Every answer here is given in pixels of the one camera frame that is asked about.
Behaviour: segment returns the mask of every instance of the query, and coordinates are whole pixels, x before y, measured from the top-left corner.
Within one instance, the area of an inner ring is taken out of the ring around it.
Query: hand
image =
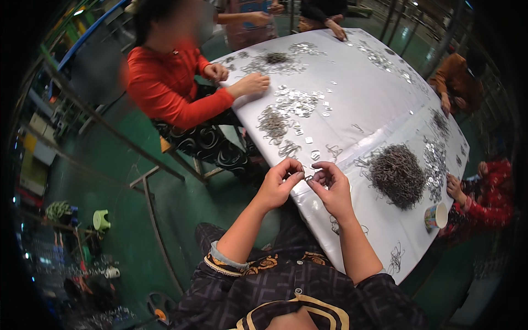
[[[477,174],[481,178],[488,174],[488,164],[486,164],[486,162],[480,162],[478,164]]]
[[[256,26],[262,26],[269,23],[270,16],[265,12],[251,12],[247,13],[247,20],[249,23],[256,25]]]
[[[464,206],[466,203],[467,196],[462,192],[460,180],[449,173],[447,173],[447,193],[453,197],[453,199],[457,201],[460,206]]]
[[[229,70],[227,70],[221,64],[209,64],[203,69],[204,75],[214,81],[226,81],[229,76]]]
[[[341,22],[343,20],[343,15],[339,14],[339,15],[334,15],[332,17],[330,17],[330,19],[334,22],[336,22],[337,24],[339,24],[339,22]]]
[[[278,208],[286,202],[290,191],[302,179],[304,179],[303,165],[298,160],[288,157],[268,171],[251,202],[255,202],[265,212]]]
[[[461,97],[455,97],[455,103],[458,105],[460,109],[466,108],[466,101]]]
[[[331,162],[318,162],[312,167],[322,168],[322,170],[316,172],[314,178],[308,180],[307,183],[321,198],[327,211],[340,225],[351,217],[355,217],[350,197],[350,184],[343,172]]]
[[[337,24],[336,22],[332,20],[326,20],[325,25],[329,27],[332,30],[332,32],[334,32],[335,36],[339,40],[341,41],[345,40],[346,38],[345,30],[343,30],[343,28],[339,24]]]
[[[273,15],[281,14],[284,11],[284,6],[280,4],[272,4],[269,13]]]
[[[260,73],[252,73],[227,87],[227,91],[234,98],[239,98],[242,95],[264,92],[268,89],[268,86],[268,76],[263,76]]]
[[[442,110],[446,117],[449,117],[449,113],[451,112],[451,102],[449,102],[449,96],[447,93],[442,93]]]

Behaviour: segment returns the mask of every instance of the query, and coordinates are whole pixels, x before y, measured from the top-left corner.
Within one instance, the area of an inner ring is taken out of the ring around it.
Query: red long-sleeve shirt
[[[204,76],[209,64],[198,49],[162,54],[135,47],[128,54],[127,92],[149,118],[192,128],[228,109],[234,101],[224,88],[194,101],[194,75]]]
[[[488,174],[482,178],[482,200],[477,203],[468,196],[461,211],[468,215],[474,225],[501,228],[510,223],[513,215],[511,193],[503,186],[511,178],[511,165],[506,159],[487,165]]]

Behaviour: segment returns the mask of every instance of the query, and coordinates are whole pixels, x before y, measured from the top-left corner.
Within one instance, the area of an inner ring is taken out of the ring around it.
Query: red patterned shirt
[[[511,179],[511,164],[505,159],[487,165],[488,174],[481,183],[482,200],[477,203],[468,196],[461,211],[475,226],[502,228],[509,225],[513,215],[511,191],[503,185]]]

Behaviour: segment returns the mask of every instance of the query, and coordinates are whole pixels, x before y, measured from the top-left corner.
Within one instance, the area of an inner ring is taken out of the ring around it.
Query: green painted floor
[[[289,19],[277,17],[277,25],[281,36],[288,34]],[[371,19],[347,18],[344,26],[360,27],[379,36],[383,22],[375,16]],[[403,48],[409,29],[412,26],[405,22],[400,25],[391,44],[395,51],[399,52]],[[420,70],[427,56],[430,56],[431,47],[435,45],[436,42],[431,38],[417,34],[403,57]],[[209,40],[203,45],[202,51],[209,60],[230,52],[222,35]],[[104,117],[141,148],[186,177],[183,183],[160,172],[150,179],[150,189],[156,197],[159,227],[177,277],[185,290],[190,285],[194,267],[201,260],[194,241],[195,226],[200,222],[211,222],[228,228],[256,191],[241,185],[229,172],[215,176],[208,186],[203,186],[188,175],[172,158],[161,154],[159,135],[126,95]],[[466,174],[473,175],[476,164],[483,159],[483,152],[469,120],[462,125],[462,130],[472,148]],[[121,182],[129,183],[154,167],[98,125],[83,136],[69,137],[64,148],[80,162]],[[114,260],[119,261],[121,278],[117,281],[116,289],[123,306],[130,308],[141,320],[149,316],[144,304],[149,292],[162,291],[175,300],[179,299],[158,249],[142,194],[81,173],[60,158],[52,166],[48,185],[46,205],[56,200],[69,200],[79,208],[82,227],[91,223],[95,210],[109,210],[112,228],[105,234],[101,244],[104,253],[111,254]],[[277,217],[270,214],[265,219],[256,246],[262,247],[268,243],[277,231]],[[460,295],[460,287],[471,277],[468,265],[472,264],[476,251],[486,242],[485,239],[473,240],[447,252],[443,247],[430,249],[401,284],[427,312],[431,328],[436,328],[452,310]],[[146,328],[160,327],[151,324]]]

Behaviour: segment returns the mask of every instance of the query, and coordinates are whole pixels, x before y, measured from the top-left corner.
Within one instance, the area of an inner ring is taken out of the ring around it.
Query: green floor
[[[289,19],[278,17],[277,24],[281,36],[288,34]],[[361,27],[378,36],[383,22],[375,16],[371,19],[347,18],[344,26]],[[407,26],[405,22],[400,25],[391,44],[395,51],[399,52],[403,48],[409,29],[412,26]],[[412,39],[403,57],[419,70],[435,45],[433,39],[419,33]],[[202,50],[209,60],[229,53],[221,35],[208,41]],[[161,154],[158,133],[126,95],[104,117],[141,148],[186,177],[183,183],[160,172],[150,179],[150,188],[156,197],[160,230],[177,277],[185,290],[190,285],[194,267],[201,259],[194,241],[195,226],[200,222],[211,222],[228,228],[256,191],[242,186],[229,172],[212,178],[207,187],[188,175],[172,158]],[[466,173],[473,175],[476,164],[483,158],[483,152],[469,121],[462,125],[462,130],[472,148]],[[121,182],[131,182],[154,166],[98,125],[82,137],[69,138],[64,148],[82,163]],[[105,235],[102,247],[104,253],[111,254],[114,260],[119,261],[121,278],[116,289],[123,306],[136,313],[138,319],[145,319],[148,313],[144,301],[149,292],[162,291],[175,300],[179,299],[158,249],[142,194],[80,173],[59,158],[52,166],[48,185],[46,204],[69,200],[79,208],[83,227],[91,222],[95,210],[109,210],[112,228]],[[263,246],[273,239],[277,231],[277,217],[271,214],[265,220],[256,245]],[[460,287],[471,276],[469,266],[472,258],[482,244],[486,244],[483,239],[468,242],[446,253],[442,248],[429,251],[402,283],[401,287],[415,296],[428,314],[431,328],[436,328],[452,310],[460,295]],[[146,328],[160,327],[149,325]]]

